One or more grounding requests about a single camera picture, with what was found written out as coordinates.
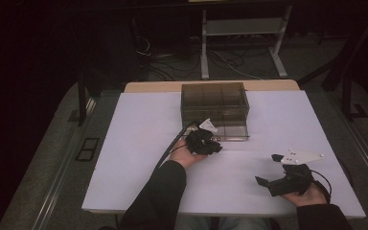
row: wooden table edge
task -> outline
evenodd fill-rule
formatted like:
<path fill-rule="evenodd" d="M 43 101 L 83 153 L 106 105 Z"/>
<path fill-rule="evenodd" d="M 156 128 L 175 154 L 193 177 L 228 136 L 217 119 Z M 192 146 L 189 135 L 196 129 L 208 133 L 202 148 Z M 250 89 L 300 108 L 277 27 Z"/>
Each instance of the wooden table edge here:
<path fill-rule="evenodd" d="M 295 91 L 300 90 L 295 80 L 192 80 L 130 82 L 125 93 L 181 92 L 182 84 L 242 82 L 246 91 Z"/>

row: person's arm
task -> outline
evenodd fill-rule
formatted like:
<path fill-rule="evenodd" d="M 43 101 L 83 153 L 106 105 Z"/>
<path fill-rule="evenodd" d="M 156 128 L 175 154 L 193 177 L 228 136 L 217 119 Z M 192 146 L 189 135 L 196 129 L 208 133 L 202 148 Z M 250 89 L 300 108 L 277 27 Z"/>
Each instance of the person's arm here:
<path fill-rule="evenodd" d="M 310 184 L 303 194 L 282 195 L 297 207 L 298 225 L 300 230 L 352 230 L 339 207 L 329 204 L 321 190 Z"/>
<path fill-rule="evenodd" d="M 186 186 L 185 169 L 206 156 L 190 154 L 183 140 L 178 141 L 173 149 L 170 159 L 154 172 L 127 209 L 118 229 L 174 229 Z"/>

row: dark background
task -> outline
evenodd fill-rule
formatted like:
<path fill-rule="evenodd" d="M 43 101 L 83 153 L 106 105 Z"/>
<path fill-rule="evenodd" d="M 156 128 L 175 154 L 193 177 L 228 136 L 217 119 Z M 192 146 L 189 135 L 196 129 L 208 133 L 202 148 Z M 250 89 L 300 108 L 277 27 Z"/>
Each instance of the dark background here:
<path fill-rule="evenodd" d="M 358 30 L 357 23 L 368 16 L 368 1 L 316 6 L 294 8 L 287 34 L 345 36 Z M 183 35 L 199 32 L 194 26 L 199 12 L 190 15 L 192 19 L 186 21 L 170 13 L 166 23 L 163 13 L 144 13 L 152 21 L 143 32 L 161 39 L 161 44 L 164 36 L 174 35 L 179 35 L 176 42 L 183 42 Z M 226 15 L 217 11 L 216 16 Z M 171 29 L 157 31 L 161 22 Z M 185 33 L 174 29 L 176 25 L 186 25 Z M 104 85 L 119 87 L 121 82 L 142 79 L 131 26 L 131 14 L 69 12 L 57 0 L 0 0 L 0 219 L 59 102 L 81 73 L 87 76 L 88 90 L 94 96 L 100 95 Z M 366 44 L 362 58 L 356 59 L 356 66 L 363 68 L 353 73 L 361 73 L 356 78 L 368 86 Z"/>

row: wire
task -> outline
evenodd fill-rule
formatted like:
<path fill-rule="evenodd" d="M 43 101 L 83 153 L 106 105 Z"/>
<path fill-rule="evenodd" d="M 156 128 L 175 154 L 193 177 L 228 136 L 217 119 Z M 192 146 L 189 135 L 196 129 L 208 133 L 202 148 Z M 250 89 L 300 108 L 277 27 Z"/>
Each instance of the wire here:
<path fill-rule="evenodd" d="M 156 166 L 154 167 L 153 173 L 154 174 L 156 172 L 156 170 L 158 170 L 161 166 L 161 164 L 163 164 L 164 160 L 166 160 L 167 156 L 170 155 L 170 153 L 172 152 L 172 148 L 173 146 L 178 142 L 178 140 L 181 138 L 181 136 L 185 133 L 185 131 L 187 130 L 187 128 L 189 126 L 191 126 L 192 124 L 189 124 L 185 127 L 183 127 L 183 129 L 181 129 L 181 131 L 177 134 L 177 136 L 174 138 L 174 140 L 172 140 L 172 142 L 170 143 L 170 145 L 167 147 L 167 149 L 164 151 L 163 155 L 161 156 L 160 160 L 157 162 Z"/>
<path fill-rule="evenodd" d="M 331 183 L 330 183 L 330 181 L 323 175 L 323 174 L 321 174 L 321 173 L 319 173 L 319 172 L 317 172 L 317 171 L 314 171 L 314 170 L 310 170 L 311 172 L 313 172 L 313 173 L 317 173 L 317 174 L 319 174 L 320 176 L 322 176 L 322 178 L 324 178 L 325 179 L 325 181 L 327 181 L 327 183 L 328 183 L 328 186 L 330 186 L 330 197 L 331 197 L 331 195 L 332 195 L 332 193 L 333 193 L 333 187 L 331 186 Z"/>
<path fill-rule="evenodd" d="M 182 146 L 180 146 L 180 147 L 177 147 L 177 148 L 175 148 L 175 149 L 171 150 L 171 151 L 170 151 L 170 153 L 172 153 L 172 152 L 174 152 L 175 150 L 178 150 L 178 149 L 180 149 L 180 148 L 186 147 L 186 146 L 188 146 L 188 145 L 182 145 Z"/>
<path fill-rule="evenodd" d="M 247 76 L 247 77 L 250 77 L 250 78 L 254 78 L 254 79 L 257 79 L 257 80 L 262 80 L 263 81 L 263 79 L 261 79 L 261 78 L 259 78 L 259 77 L 256 77 L 256 76 L 253 76 L 253 75 L 248 75 L 248 74 L 245 74 L 245 73 L 243 73 L 243 72 L 241 72 L 241 71 L 239 71 L 239 70 L 237 70 L 237 69 L 235 69 L 232 65 L 230 65 L 227 61 L 226 61 L 226 59 L 222 56 L 222 55 L 220 55 L 219 53 L 217 53 L 217 52 L 215 52 L 215 51 L 212 51 L 212 50 L 208 50 L 209 52 L 212 52 L 212 53 L 214 53 L 214 54 L 216 54 L 216 55 L 218 55 L 233 71 L 235 71 L 235 72 L 237 72 L 237 73 L 239 73 L 239 74 L 242 74 L 242 75 L 245 75 L 245 76 Z"/>

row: hand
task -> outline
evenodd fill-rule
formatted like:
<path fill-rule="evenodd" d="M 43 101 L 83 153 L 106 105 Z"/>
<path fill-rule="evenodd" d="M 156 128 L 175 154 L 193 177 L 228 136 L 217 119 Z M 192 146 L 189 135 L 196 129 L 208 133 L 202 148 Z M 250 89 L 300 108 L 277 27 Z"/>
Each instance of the hand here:
<path fill-rule="evenodd" d="M 207 155 L 193 155 L 187 149 L 185 140 L 179 140 L 174 147 L 174 151 L 170 154 L 169 160 L 180 163 L 184 169 L 190 168 L 195 162 L 207 158 Z"/>
<path fill-rule="evenodd" d="M 291 193 L 282 195 L 282 198 L 290 201 L 297 207 L 312 204 L 327 204 L 327 199 L 324 197 L 321 190 L 313 183 L 310 184 L 307 191 L 302 195 Z"/>

